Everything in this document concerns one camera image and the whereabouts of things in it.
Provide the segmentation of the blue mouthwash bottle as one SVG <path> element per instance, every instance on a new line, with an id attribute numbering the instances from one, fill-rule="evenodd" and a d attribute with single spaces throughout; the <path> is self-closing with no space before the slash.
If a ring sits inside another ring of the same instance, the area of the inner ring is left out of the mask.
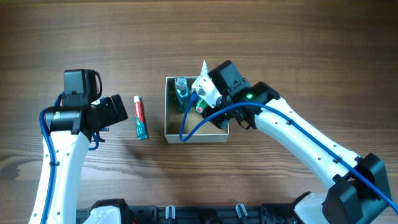
<path id="1" fill-rule="evenodd" d="M 174 85 L 180 111 L 185 112 L 190 99 L 190 90 L 188 87 L 187 79 L 185 77 L 177 77 L 174 81 Z"/>

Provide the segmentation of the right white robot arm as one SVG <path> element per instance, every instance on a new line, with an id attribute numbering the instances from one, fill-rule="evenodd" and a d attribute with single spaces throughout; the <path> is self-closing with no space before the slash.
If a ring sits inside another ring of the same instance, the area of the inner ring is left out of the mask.
<path id="1" fill-rule="evenodd" d="M 372 153 L 361 157 L 335 143 L 269 85 L 250 85 L 231 61 L 212 70 L 203 65 L 192 90 L 207 104 L 204 120 L 225 129 L 235 119 L 244 129 L 270 136 L 320 181 L 325 192 L 307 193 L 292 204 L 290 214 L 300 222 L 371 223 L 387 207 L 397 210 L 380 158 Z"/>

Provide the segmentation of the green white small box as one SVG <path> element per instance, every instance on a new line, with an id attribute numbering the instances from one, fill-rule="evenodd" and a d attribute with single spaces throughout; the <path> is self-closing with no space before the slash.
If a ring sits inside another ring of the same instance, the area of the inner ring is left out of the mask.
<path id="1" fill-rule="evenodd" d="M 197 113 L 202 114 L 203 111 L 204 111 L 207 107 L 208 107 L 208 104 L 206 103 L 206 101 L 203 100 L 203 99 L 200 99 L 200 100 L 197 101 L 197 104 L 196 104 L 196 107 L 195 107 L 195 111 L 196 111 Z"/>

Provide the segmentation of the white lotion tube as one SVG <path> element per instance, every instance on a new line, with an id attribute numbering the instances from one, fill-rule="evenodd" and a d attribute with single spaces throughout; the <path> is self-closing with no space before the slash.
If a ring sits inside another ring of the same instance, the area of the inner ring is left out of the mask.
<path id="1" fill-rule="evenodd" d="M 200 72 L 200 75 L 201 76 L 208 76 L 208 67 L 207 67 L 207 64 L 206 64 L 206 61 L 204 60 L 203 61 L 203 64 L 202 64 L 202 67 L 201 67 L 201 72 Z"/>

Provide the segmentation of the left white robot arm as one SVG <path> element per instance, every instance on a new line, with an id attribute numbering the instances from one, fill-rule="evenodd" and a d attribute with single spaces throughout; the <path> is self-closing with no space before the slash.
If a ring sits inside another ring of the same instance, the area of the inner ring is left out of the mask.
<path id="1" fill-rule="evenodd" d="M 65 70 L 64 91 L 40 112 L 44 156 L 30 223 L 75 223 L 80 176 L 100 131 L 128 118 L 119 95 L 103 98 L 99 73 Z"/>

